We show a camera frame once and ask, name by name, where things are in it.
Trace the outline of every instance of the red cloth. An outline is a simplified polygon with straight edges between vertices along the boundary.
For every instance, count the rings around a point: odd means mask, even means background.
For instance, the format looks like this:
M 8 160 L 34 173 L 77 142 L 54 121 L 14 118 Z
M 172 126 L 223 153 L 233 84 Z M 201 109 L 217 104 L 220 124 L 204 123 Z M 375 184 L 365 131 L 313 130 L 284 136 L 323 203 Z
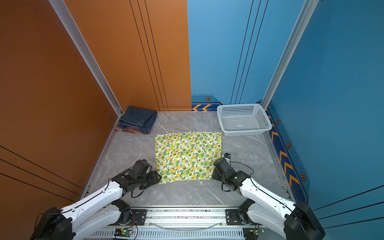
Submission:
M 116 125 L 115 131 L 117 131 L 117 132 L 130 132 L 130 133 L 136 133 L 136 134 L 144 134 L 139 129 L 137 129 L 135 127 L 128 127 L 126 129 L 120 129 L 119 128 L 119 124 Z

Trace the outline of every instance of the yellow and green patterned fabric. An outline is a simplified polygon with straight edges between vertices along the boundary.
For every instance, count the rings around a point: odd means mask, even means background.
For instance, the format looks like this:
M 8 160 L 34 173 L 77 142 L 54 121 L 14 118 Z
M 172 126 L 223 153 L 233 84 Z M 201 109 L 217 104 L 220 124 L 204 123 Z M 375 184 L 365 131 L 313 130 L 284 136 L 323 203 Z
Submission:
M 221 132 L 178 132 L 155 135 L 159 184 L 211 179 L 221 155 Z

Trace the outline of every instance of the white plastic basket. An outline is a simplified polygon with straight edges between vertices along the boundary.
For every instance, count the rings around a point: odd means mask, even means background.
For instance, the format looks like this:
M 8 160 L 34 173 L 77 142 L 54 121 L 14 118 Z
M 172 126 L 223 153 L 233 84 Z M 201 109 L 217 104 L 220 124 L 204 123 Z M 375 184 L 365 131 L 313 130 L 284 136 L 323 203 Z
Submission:
M 272 129 L 260 104 L 231 104 L 217 107 L 220 127 L 226 137 L 259 135 Z

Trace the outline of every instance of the blue wall panel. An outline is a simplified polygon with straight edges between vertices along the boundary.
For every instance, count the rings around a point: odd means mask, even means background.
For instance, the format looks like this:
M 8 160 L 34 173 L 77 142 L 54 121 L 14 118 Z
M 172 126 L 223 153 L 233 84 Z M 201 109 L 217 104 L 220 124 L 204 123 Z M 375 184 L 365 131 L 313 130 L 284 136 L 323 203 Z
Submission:
M 263 98 L 304 0 L 254 0 L 253 5 L 252 0 L 187 3 L 192 94 L 213 95 L 223 104 L 230 104 L 231 99 L 232 103 L 239 103 L 240 98 L 241 103 L 255 103 Z
M 378 0 L 319 1 L 273 96 L 308 171 L 312 209 L 384 184 L 383 9 Z M 315 214 L 326 217 L 383 199 L 378 189 Z M 330 227 L 383 212 L 381 204 L 320 222 Z M 382 223 L 329 228 L 326 239 L 384 239 Z

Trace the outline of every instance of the white robotic arm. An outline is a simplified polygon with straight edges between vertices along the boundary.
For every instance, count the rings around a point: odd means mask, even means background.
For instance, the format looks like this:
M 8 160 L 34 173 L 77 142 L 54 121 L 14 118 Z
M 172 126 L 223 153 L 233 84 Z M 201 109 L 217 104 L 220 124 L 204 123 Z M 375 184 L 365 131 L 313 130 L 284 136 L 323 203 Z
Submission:
M 248 199 L 239 207 L 243 224 L 261 224 L 287 240 L 321 240 L 325 231 L 306 203 L 283 199 L 261 186 L 248 174 L 236 172 L 228 163 L 230 154 L 214 162 L 212 178 Z
M 287 240 L 324 238 L 325 231 L 307 204 L 279 197 L 248 174 L 236 172 L 225 157 L 217 159 L 214 165 L 213 179 L 247 197 L 238 209 L 243 224 L 263 225 Z M 118 174 L 86 198 L 61 210 L 55 207 L 47 210 L 30 240 L 82 240 L 106 225 L 117 221 L 128 223 L 131 207 L 119 198 L 127 192 L 132 194 L 137 187 L 144 190 L 158 183 L 161 176 L 156 171 L 147 173 L 148 167 L 146 160 L 138 160 L 132 169 Z
M 282 199 L 250 178 L 242 182 L 240 193 L 254 201 L 247 211 L 247 215 L 252 222 L 264 225 L 286 238 L 284 232 L 284 221 L 286 219 L 284 216 L 291 214 L 288 208 L 293 210 L 295 208 L 293 206 L 294 202 Z M 279 199 L 284 205 L 270 196 Z
M 143 190 L 158 183 L 161 176 L 149 171 L 146 160 L 138 160 L 113 177 L 108 184 L 91 195 L 58 210 L 48 209 L 41 217 L 30 240 L 81 240 L 100 228 L 118 220 L 131 219 L 131 207 L 119 199 L 135 188 Z

